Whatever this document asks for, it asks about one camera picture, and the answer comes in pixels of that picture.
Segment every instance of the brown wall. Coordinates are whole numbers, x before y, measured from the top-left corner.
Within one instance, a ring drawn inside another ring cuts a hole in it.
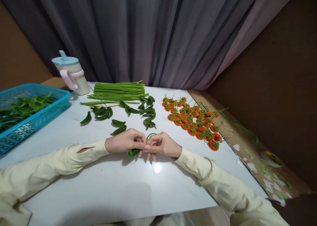
[[[0,24],[0,91],[51,78],[51,73],[1,1]]]
[[[209,92],[317,190],[317,0],[291,0]]]

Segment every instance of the gray curtain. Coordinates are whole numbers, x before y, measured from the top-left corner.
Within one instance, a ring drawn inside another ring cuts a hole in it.
[[[205,89],[254,0],[2,2],[54,76],[63,49],[89,81]]]

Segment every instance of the water bottle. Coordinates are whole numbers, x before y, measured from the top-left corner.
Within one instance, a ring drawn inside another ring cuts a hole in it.
[[[84,71],[80,66],[79,60],[74,57],[67,57],[65,52],[59,51],[61,57],[52,59],[56,68],[67,86],[73,90],[77,95],[85,95],[90,92],[84,76]]]

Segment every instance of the cream sleeve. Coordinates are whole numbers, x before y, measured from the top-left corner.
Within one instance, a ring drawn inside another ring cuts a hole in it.
[[[31,213],[20,202],[39,192],[59,175],[80,171],[108,154],[105,140],[72,144],[45,156],[0,169],[0,226],[28,225]]]
[[[232,226],[288,225],[268,200],[213,161],[183,148],[175,162],[195,175],[220,206],[235,212],[230,217]]]

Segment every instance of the sleeve cuff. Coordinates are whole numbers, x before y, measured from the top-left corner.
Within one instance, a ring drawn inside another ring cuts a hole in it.
[[[181,156],[175,162],[199,180],[204,180],[211,171],[211,162],[209,160],[184,148]]]

